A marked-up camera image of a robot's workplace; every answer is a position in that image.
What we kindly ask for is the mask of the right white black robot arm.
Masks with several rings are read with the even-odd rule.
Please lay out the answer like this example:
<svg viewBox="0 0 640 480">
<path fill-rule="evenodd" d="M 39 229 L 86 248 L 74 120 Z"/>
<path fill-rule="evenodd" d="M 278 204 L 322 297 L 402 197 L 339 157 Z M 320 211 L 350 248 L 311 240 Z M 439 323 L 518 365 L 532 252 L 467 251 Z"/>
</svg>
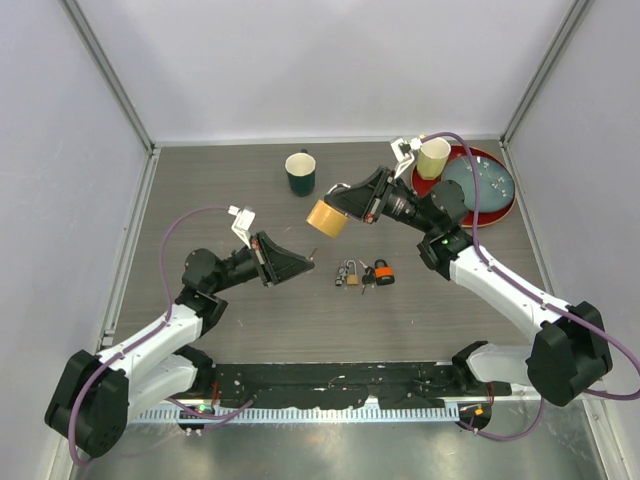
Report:
<svg viewBox="0 0 640 480">
<path fill-rule="evenodd" d="M 523 280 L 492 258 L 461 225 L 468 210 L 462 188 L 440 181 L 423 197 L 386 168 L 355 185 L 337 184 L 324 196 L 334 210 L 367 224 L 386 216 L 423 233 L 417 248 L 428 269 L 475 293 L 530 340 L 528 347 L 485 341 L 463 352 L 451 371 L 457 391 L 477 393 L 489 382 L 533 387 L 565 406 L 612 369 L 599 311 L 572 306 Z"/>
</svg>

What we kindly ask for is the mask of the small brass long-shackle padlock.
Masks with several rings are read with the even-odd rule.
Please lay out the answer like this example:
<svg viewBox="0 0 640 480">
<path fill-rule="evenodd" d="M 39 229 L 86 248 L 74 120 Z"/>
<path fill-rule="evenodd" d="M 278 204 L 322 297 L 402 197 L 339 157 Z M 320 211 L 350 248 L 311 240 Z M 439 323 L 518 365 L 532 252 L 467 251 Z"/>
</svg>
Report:
<svg viewBox="0 0 640 480">
<path fill-rule="evenodd" d="M 360 280 L 357 272 L 357 264 L 354 260 L 350 259 L 346 262 L 346 285 L 358 286 L 359 282 Z"/>
</svg>

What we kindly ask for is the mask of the large brass padlock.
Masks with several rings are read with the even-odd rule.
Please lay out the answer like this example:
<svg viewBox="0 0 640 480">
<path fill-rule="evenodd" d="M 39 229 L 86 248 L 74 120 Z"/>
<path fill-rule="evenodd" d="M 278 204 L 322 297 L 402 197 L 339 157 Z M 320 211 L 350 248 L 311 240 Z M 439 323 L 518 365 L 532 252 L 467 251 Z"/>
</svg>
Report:
<svg viewBox="0 0 640 480">
<path fill-rule="evenodd" d="M 306 218 L 306 222 L 330 238 L 337 238 L 344 229 L 348 216 L 332 207 L 324 198 L 319 199 Z"/>
</svg>

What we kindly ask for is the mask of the black-headed keys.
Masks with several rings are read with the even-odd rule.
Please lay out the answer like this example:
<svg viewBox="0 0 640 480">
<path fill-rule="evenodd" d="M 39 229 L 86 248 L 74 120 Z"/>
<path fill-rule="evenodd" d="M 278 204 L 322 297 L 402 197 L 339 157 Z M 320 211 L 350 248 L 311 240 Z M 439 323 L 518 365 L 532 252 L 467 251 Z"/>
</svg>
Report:
<svg viewBox="0 0 640 480">
<path fill-rule="evenodd" d="M 361 277 L 361 283 L 362 283 L 361 294 L 364 294 L 366 289 L 369 286 L 374 287 L 376 285 L 376 273 L 375 273 L 374 267 L 366 264 L 362 260 L 360 260 L 359 263 L 363 267 L 363 275 Z"/>
</svg>

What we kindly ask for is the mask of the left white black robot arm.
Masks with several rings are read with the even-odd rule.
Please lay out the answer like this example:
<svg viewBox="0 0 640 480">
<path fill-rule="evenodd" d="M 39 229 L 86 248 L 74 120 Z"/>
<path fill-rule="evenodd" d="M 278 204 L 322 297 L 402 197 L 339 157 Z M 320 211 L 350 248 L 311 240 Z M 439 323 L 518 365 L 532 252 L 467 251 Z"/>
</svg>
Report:
<svg viewBox="0 0 640 480">
<path fill-rule="evenodd" d="M 91 458 L 105 455 L 128 423 L 176 394 L 205 397 L 213 362 L 192 342 L 227 308 L 219 293 L 258 279 L 279 285 L 314 268 L 312 259 L 274 243 L 265 232 L 227 258 L 200 248 L 185 260 L 183 288 L 167 311 L 126 340 L 67 361 L 44 414 L 45 424 Z"/>
</svg>

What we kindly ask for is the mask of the orange black padlock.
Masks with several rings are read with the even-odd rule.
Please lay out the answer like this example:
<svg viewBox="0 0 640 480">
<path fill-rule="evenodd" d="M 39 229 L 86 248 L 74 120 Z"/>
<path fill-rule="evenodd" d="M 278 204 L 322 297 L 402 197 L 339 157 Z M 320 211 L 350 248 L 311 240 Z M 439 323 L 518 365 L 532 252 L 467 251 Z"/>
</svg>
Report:
<svg viewBox="0 0 640 480">
<path fill-rule="evenodd" d="M 377 286 L 387 286 L 395 283 L 394 272 L 384 259 L 377 259 L 374 262 L 374 274 Z"/>
</svg>

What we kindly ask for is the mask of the keys with panda keychain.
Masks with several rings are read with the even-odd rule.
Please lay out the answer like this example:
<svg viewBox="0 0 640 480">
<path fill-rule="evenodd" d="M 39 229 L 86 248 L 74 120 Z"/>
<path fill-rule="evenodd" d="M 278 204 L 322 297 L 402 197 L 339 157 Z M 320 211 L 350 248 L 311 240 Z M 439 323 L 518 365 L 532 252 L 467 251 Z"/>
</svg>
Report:
<svg viewBox="0 0 640 480">
<path fill-rule="evenodd" d="M 342 287 L 346 282 L 347 275 L 348 275 L 347 262 L 341 261 L 336 272 L 334 285 L 336 287 Z"/>
</svg>

